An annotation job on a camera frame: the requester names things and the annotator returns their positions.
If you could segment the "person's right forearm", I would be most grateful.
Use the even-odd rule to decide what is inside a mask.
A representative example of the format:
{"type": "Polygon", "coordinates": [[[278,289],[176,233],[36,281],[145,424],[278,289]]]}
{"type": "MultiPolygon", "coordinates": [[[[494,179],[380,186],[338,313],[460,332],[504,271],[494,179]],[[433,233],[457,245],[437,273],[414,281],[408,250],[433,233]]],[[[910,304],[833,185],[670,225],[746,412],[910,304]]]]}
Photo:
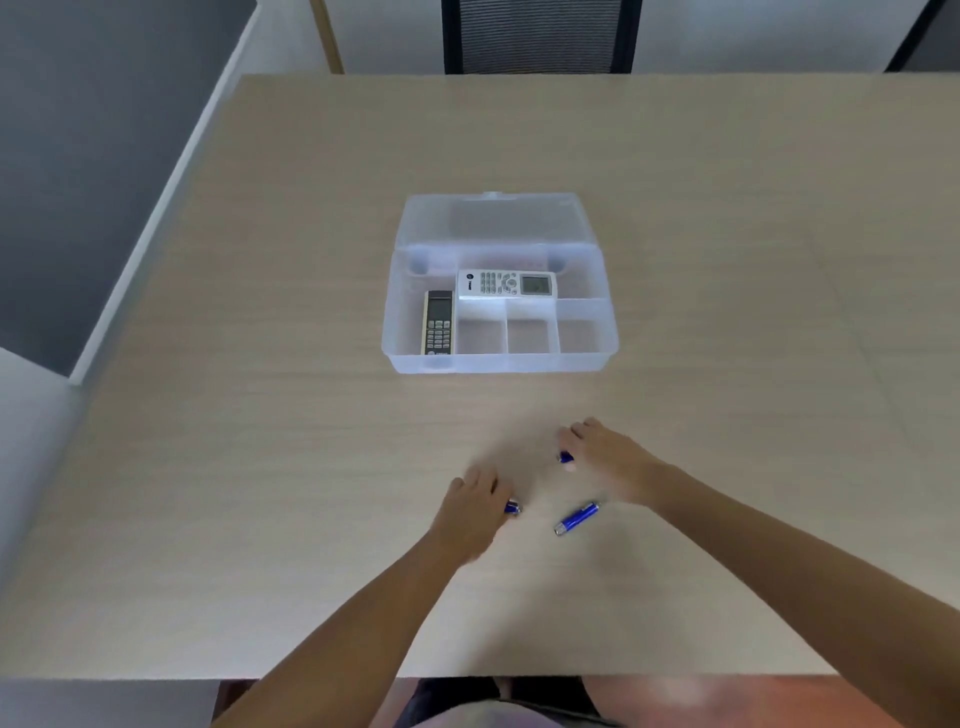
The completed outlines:
{"type": "Polygon", "coordinates": [[[638,482],[643,504],[892,719],[960,728],[959,610],[678,467],[646,464],[638,482]]]}

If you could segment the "clear plastic compartment box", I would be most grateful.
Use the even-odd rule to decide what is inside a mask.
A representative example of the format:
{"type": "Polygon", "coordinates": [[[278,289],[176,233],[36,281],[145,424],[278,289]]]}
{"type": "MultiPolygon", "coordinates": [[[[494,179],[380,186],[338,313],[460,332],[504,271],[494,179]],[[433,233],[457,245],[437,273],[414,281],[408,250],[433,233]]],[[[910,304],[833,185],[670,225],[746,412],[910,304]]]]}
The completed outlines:
{"type": "Polygon", "coordinates": [[[400,374],[586,373],[619,351],[603,252],[572,192],[405,201],[381,351],[400,374]]]}

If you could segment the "person's left forearm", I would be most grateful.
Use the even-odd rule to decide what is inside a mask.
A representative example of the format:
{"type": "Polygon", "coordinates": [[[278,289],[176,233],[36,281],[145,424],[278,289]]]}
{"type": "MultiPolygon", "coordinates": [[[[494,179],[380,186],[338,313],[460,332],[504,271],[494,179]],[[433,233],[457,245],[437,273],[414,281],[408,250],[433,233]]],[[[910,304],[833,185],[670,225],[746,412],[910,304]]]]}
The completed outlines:
{"type": "Polygon", "coordinates": [[[430,529],[211,728],[369,728],[452,578],[490,542],[430,529]]]}

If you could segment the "grey partition panel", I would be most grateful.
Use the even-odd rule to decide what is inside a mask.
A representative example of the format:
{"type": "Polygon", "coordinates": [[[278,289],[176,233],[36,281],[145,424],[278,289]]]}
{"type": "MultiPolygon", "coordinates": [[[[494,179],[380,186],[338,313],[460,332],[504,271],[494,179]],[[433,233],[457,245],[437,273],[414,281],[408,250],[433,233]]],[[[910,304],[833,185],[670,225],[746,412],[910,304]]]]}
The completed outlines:
{"type": "Polygon", "coordinates": [[[258,0],[0,0],[0,348],[72,373],[258,0]]]}

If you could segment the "person's right hand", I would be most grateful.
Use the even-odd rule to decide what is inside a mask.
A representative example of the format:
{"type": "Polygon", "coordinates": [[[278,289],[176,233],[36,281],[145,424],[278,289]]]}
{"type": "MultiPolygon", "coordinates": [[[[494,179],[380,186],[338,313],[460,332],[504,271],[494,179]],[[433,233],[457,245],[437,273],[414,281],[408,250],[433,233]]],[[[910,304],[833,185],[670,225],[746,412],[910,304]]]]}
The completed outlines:
{"type": "Polygon", "coordinates": [[[670,466],[628,435],[611,428],[610,472],[595,472],[620,502],[654,508],[670,466]]]}

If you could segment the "person's dark shorts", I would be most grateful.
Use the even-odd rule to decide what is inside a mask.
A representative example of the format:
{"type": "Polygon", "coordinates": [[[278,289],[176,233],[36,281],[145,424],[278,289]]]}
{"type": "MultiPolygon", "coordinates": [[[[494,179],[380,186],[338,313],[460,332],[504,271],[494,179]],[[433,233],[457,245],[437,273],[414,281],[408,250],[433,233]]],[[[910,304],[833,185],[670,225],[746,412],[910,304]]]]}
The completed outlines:
{"type": "Polygon", "coordinates": [[[578,676],[432,677],[392,728],[625,728],[601,715],[578,676]]]}

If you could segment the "person's left hand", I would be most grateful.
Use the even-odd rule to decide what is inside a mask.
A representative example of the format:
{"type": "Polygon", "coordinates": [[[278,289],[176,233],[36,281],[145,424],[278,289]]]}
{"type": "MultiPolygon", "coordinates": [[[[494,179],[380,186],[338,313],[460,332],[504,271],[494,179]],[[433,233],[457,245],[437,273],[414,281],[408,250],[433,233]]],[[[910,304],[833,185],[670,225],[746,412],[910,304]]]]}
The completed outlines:
{"type": "MultiPolygon", "coordinates": [[[[481,464],[472,465],[469,468],[473,466],[495,467],[491,464],[481,464]]],[[[426,536],[427,541],[456,567],[470,564],[486,552],[499,529],[513,518],[513,516],[488,517],[455,513],[449,505],[450,486],[454,480],[462,476],[450,482],[426,536]]]]}

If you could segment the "white remote control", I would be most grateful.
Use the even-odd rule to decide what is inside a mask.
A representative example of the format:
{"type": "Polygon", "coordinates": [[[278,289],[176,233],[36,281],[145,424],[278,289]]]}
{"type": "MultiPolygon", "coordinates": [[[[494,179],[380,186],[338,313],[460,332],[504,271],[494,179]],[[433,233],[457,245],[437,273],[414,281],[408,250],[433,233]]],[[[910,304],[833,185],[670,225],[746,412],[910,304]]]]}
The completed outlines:
{"type": "Polygon", "coordinates": [[[555,273],[464,269],[457,274],[455,293],[462,301],[556,299],[555,273]]]}

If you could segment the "black and gold remote control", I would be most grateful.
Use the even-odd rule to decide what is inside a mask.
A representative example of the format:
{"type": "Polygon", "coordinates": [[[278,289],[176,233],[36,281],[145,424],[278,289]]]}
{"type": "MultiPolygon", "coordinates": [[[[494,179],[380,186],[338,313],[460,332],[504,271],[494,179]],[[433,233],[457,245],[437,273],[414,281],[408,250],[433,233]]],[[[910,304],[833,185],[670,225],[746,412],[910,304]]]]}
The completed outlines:
{"type": "Polygon", "coordinates": [[[424,294],[420,335],[423,356],[454,354],[455,302],[452,290],[434,289],[424,294]]]}

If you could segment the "black chair leg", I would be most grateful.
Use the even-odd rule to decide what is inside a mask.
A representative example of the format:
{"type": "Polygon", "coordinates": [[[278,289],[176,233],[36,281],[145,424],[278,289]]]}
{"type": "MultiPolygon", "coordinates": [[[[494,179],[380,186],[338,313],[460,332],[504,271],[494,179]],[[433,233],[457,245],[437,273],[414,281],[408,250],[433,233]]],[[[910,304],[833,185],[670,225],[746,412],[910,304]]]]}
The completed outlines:
{"type": "Polygon", "coordinates": [[[906,32],[905,37],[897,46],[884,69],[885,74],[895,74],[906,70],[946,4],[947,0],[926,0],[916,20],[906,32]]]}

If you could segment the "black mesh office chair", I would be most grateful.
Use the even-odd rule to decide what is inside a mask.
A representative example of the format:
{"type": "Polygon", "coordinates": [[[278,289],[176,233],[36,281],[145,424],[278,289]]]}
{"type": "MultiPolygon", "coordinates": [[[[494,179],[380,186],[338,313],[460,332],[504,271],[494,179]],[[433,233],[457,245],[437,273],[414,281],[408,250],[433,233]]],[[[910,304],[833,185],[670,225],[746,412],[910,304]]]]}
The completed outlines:
{"type": "Polygon", "coordinates": [[[440,0],[447,75],[627,75],[643,0],[440,0]]]}

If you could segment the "wooden pole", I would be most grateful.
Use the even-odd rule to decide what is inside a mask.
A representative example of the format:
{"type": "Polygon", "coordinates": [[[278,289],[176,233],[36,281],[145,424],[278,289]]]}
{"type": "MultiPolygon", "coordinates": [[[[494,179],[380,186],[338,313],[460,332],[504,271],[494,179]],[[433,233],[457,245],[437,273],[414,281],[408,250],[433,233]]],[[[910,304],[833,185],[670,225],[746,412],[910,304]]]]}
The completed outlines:
{"type": "Polygon", "coordinates": [[[345,69],[326,0],[309,0],[318,38],[329,72],[344,75],[345,69]]]}

